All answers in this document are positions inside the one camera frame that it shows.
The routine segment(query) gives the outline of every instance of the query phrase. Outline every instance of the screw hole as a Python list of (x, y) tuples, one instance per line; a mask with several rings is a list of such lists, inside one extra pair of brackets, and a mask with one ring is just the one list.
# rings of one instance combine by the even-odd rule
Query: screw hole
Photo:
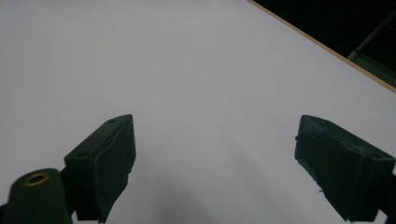
[(78, 156), (79, 157), (85, 157), (85, 156), (88, 156), (88, 154), (89, 154), (88, 152), (81, 152), (81, 153), (78, 154)]
[(39, 173), (39, 174), (30, 175), (28, 178), (26, 178), (24, 185), (27, 187), (39, 185), (39, 184), (45, 182), (48, 178), (50, 178), (50, 175), (47, 173)]

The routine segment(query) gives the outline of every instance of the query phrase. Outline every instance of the white table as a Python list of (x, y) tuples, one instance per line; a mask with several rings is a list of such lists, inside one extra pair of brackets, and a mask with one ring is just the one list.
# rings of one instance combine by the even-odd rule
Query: white table
[(249, 2), (0, 1), (0, 203), (127, 113), (107, 223), (345, 223), (293, 158), (302, 114), (396, 156), (395, 94)]

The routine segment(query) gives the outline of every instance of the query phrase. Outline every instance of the white surface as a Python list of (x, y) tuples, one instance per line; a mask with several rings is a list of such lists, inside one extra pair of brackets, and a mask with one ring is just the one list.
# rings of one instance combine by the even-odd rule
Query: white surface
[(0, 203), (127, 113), (110, 224), (344, 223), (293, 158), (302, 114), (396, 156), (396, 96), (246, 1), (0, 1)]

